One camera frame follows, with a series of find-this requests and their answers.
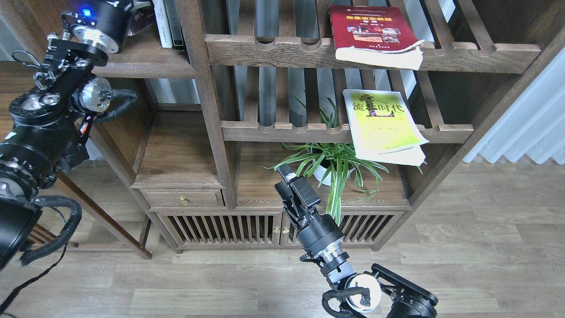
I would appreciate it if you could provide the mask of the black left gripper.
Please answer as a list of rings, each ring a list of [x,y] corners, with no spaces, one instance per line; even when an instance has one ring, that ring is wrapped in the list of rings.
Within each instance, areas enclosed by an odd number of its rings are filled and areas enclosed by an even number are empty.
[[[122,50],[134,14],[132,0],[83,0],[62,18],[72,18],[69,32],[80,43],[113,54]]]

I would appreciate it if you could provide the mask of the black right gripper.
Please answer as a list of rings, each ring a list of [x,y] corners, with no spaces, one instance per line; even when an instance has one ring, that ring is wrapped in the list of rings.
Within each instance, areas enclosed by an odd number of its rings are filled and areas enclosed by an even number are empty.
[[[299,177],[287,164],[278,167],[277,171],[284,181],[277,183],[275,189],[306,251],[307,256],[302,260],[335,260],[343,253],[343,232],[331,216],[319,214],[316,206],[320,198],[305,177]]]

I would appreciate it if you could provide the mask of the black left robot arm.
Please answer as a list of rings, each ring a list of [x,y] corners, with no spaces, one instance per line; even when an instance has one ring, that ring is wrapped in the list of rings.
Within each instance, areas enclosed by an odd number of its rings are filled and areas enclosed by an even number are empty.
[[[83,0],[76,11],[62,13],[62,32],[48,37],[42,63],[34,60],[36,86],[9,106],[14,126],[0,145],[1,268],[17,252],[23,266],[66,248],[82,219],[82,207],[69,197],[40,196],[88,154],[85,148],[96,121],[110,121],[135,102],[130,89],[112,89],[93,74],[108,56],[121,51],[131,20],[144,2]],[[59,235],[31,250],[28,239],[42,208],[70,211]]]

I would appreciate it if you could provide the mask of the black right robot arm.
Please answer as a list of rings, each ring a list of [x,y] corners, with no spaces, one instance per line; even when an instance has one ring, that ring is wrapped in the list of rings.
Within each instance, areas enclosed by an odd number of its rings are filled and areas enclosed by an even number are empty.
[[[381,302],[383,294],[392,300],[390,318],[435,318],[438,298],[431,292],[373,264],[371,271],[356,273],[341,249],[344,234],[330,215],[320,215],[320,198],[304,177],[287,165],[278,172],[283,178],[275,185],[284,203],[284,212],[297,232],[305,255],[302,262],[319,266],[330,290],[322,295],[321,304],[335,318],[363,318]]]

